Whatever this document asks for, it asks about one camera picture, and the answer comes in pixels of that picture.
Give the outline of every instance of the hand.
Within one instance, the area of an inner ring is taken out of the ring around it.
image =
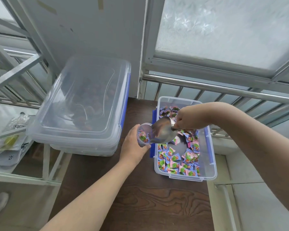
[[[128,132],[123,142],[120,161],[136,166],[141,161],[144,154],[150,149],[151,145],[140,147],[137,142],[137,129],[140,125],[137,124]]]
[[[174,128],[195,130],[212,124],[211,114],[214,112],[216,103],[220,102],[190,105],[180,109]]]

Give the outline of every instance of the plastic cup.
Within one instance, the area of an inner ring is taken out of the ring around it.
[[[152,124],[151,123],[143,123],[137,129],[137,141],[138,141],[139,146],[144,147],[146,145],[150,145],[150,139],[147,143],[143,142],[139,138],[139,134],[138,134],[139,132],[145,132],[146,134],[151,133],[152,132]]]

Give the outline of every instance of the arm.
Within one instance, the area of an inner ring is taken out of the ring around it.
[[[41,231],[100,230],[122,184],[150,148],[150,145],[139,147],[136,138],[138,126],[135,125],[127,134],[119,162],[53,217]]]
[[[224,129],[289,210],[289,139],[232,105],[212,102],[178,112],[176,128],[200,129],[214,124]]]

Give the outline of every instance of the forearm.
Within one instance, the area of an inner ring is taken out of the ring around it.
[[[98,231],[118,191],[133,169],[133,166],[127,167],[123,161],[119,161],[109,172],[52,218],[42,231]]]
[[[231,136],[289,210],[289,139],[228,104],[217,104],[210,113],[212,124]]]

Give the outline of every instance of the transparent lid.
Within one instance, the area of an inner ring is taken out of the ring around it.
[[[28,127],[28,135],[73,147],[116,144],[130,70],[125,60],[71,58]]]

